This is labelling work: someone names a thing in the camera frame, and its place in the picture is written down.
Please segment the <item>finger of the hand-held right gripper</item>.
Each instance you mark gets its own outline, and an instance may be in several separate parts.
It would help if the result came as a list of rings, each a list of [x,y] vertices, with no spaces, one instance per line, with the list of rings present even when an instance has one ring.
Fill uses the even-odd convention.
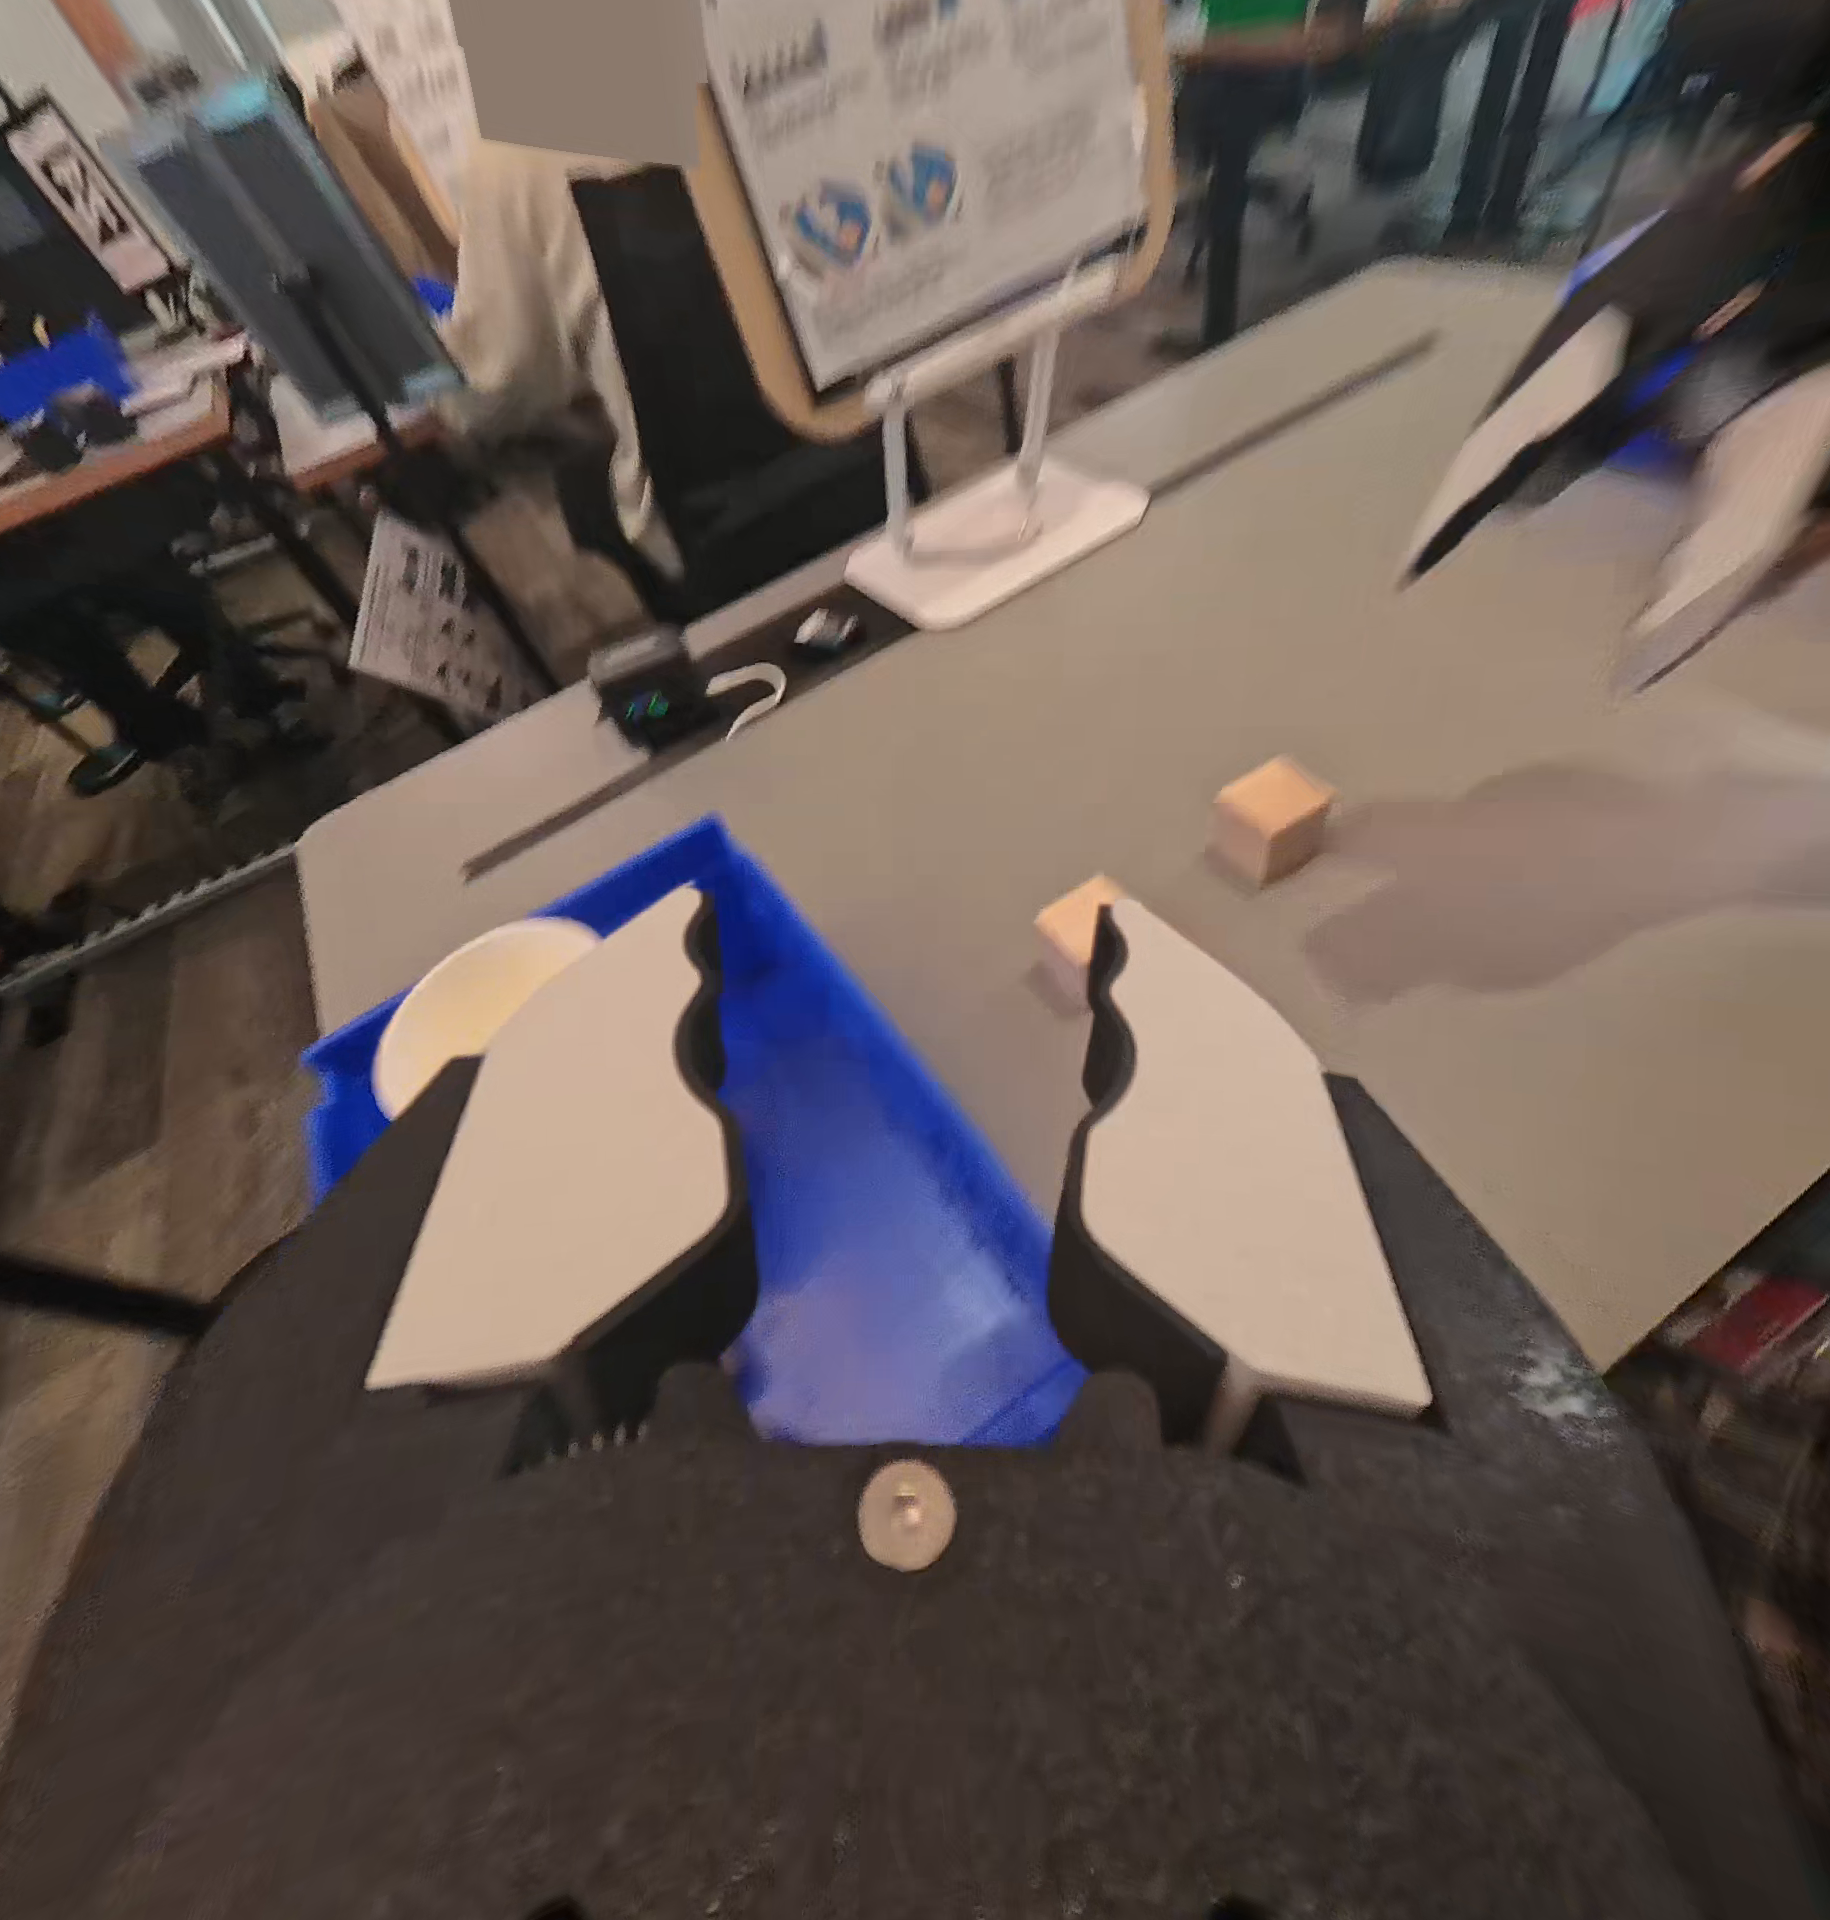
[[[1782,570],[1830,490],[1830,360],[1750,402],[1710,440],[1688,516],[1622,634],[1612,692],[1674,674]]]
[[[1398,564],[1400,586],[1442,564],[1558,458],[1598,444],[1624,420],[1634,332],[1622,306],[1552,318],[1436,482]]]

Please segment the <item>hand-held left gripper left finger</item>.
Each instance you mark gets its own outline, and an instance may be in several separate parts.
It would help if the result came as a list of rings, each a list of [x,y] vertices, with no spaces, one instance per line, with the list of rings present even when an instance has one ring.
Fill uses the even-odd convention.
[[[536,1386],[586,1430],[746,1332],[760,1262],[722,1088],[716,900],[682,884],[488,1044],[364,1386]]]

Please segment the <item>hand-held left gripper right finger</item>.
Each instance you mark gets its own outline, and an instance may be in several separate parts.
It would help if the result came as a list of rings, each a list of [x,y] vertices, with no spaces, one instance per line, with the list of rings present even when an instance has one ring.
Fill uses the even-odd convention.
[[[1412,1422],[1434,1388],[1328,1076],[1252,986],[1132,898],[1096,910],[1048,1318],[1160,1440],[1234,1452],[1264,1400]]]

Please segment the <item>white paper cup green band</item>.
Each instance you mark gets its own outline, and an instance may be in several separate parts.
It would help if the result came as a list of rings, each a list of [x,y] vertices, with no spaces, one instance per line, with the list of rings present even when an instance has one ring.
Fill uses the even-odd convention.
[[[380,1116],[402,1116],[452,1060],[486,1054],[518,1010],[596,948],[594,928],[540,916],[498,924],[442,958],[380,1032],[372,1064]]]

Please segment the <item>wooden cube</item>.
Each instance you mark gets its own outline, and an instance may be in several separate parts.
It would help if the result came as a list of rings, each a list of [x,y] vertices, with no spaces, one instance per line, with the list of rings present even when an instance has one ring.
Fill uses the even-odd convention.
[[[1334,800],[1328,780],[1278,754],[1218,790],[1210,850],[1244,886],[1266,890],[1322,852]]]
[[[1038,976],[1058,1012],[1072,1016],[1088,1004],[1098,924],[1120,898],[1122,886],[1112,876],[1094,874],[1036,914]]]

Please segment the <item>wood-edged office desk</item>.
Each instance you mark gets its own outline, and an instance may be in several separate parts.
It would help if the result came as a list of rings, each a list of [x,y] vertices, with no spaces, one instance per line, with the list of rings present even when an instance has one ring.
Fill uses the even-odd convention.
[[[210,754],[224,716],[284,746],[314,742],[304,688],[182,550],[216,512],[244,512],[352,632],[352,584],[306,538],[286,484],[238,448],[240,386],[232,364],[206,368],[140,416],[88,388],[60,420],[0,440],[16,458],[0,496],[0,650],[80,696],[140,762]]]
[[[1184,344],[1214,350],[1238,328],[1242,252],[1264,142],[1292,132],[1316,92],[1364,84],[1352,152],[1360,188],[1422,180],[1442,138],[1450,70],[1464,28],[1460,4],[1314,4],[1302,34],[1282,42],[1200,38],[1184,60],[1176,142],[1206,172],[1196,224],[1200,322]]]

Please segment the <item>black stand pole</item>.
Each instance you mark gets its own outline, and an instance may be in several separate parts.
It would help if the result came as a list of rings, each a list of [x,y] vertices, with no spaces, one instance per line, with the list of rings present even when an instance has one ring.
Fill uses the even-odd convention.
[[[200,1340],[216,1320],[206,1302],[4,1250],[0,1308],[182,1342]]]

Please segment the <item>long grey power strip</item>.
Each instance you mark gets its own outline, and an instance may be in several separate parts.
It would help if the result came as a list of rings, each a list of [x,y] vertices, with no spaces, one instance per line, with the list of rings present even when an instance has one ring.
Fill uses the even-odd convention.
[[[26,1002],[58,990],[86,970],[178,930],[226,902],[278,878],[292,878],[298,858],[300,840],[292,836],[214,876],[180,886],[160,900],[122,910],[110,924],[80,932],[60,948],[38,952],[10,968],[0,978],[0,1004]]]

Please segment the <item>black charger with display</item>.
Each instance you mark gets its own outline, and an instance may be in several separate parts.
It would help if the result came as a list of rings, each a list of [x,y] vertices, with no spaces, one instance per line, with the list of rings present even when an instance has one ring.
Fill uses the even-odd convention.
[[[650,756],[712,736],[722,724],[680,626],[658,624],[598,642],[586,682],[604,722]]]

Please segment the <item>white document stand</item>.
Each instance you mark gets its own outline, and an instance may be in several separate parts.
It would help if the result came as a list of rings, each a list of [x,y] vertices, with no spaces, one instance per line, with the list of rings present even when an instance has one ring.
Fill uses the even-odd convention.
[[[1064,334],[1112,306],[1120,280],[1116,256],[1072,264],[1044,292],[952,330],[866,382],[866,406],[882,428],[886,518],[848,554],[848,586],[912,630],[952,632],[1144,522],[1148,488],[1084,472],[1048,450]],[[912,408],[1012,358],[1024,358],[1018,450],[970,484],[914,502]]]

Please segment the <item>white printed paper sheet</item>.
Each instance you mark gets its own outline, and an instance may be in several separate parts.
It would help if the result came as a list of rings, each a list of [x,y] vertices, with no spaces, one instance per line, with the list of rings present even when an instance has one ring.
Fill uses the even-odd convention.
[[[348,668],[482,726],[546,698],[452,544],[388,508],[374,514]]]

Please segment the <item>printed instruction sheet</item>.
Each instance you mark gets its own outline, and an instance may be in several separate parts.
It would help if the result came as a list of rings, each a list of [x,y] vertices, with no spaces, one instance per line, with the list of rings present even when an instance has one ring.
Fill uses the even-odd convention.
[[[718,2],[702,30],[816,394],[1142,226],[1148,114],[1126,4]]]

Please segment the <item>tan-edged display board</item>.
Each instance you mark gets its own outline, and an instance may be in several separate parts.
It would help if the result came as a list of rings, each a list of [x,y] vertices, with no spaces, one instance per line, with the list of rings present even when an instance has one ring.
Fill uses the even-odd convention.
[[[1126,4],[1128,10],[1140,102],[1146,112],[1142,152],[1146,208],[1142,224],[1124,240],[1076,262],[1076,266],[1092,266],[1106,258],[1120,260],[1122,280],[1114,306],[1148,284],[1168,244],[1176,206],[1166,6],[1154,2],[1116,4]],[[814,392],[810,384],[782,304],[776,270],[764,248],[756,216],[740,182],[736,154],[718,116],[710,74],[698,94],[696,120],[698,160],[688,168],[686,184],[764,400],[786,424],[812,440],[838,442],[866,430],[878,420],[866,402],[866,386],[876,374],[846,382],[826,394]],[[1010,300],[970,324],[990,320],[1014,302],[1044,292],[1056,282],[1060,280]]]

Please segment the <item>grey flat monitor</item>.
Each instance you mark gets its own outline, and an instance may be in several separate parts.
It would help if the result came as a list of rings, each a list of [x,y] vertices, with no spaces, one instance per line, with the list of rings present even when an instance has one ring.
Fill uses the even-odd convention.
[[[460,388],[434,316],[270,78],[146,108],[102,150],[316,418],[378,420]]]

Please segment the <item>brown cardboard box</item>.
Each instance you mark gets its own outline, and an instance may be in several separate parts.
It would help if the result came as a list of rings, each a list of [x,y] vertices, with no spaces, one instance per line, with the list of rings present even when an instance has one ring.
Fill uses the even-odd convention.
[[[316,88],[306,122],[400,274],[452,286],[456,244],[450,222],[424,190],[420,162],[400,140],[388,100],[360,54],[336,66]]]

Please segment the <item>black white printed sign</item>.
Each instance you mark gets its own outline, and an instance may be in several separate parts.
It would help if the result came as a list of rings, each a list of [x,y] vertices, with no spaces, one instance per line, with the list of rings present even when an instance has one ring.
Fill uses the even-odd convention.
[[[0,138],[64,228],[126,296],[142,296],[176,274],[154,228],[52,96],[40,92],[12,110]]]

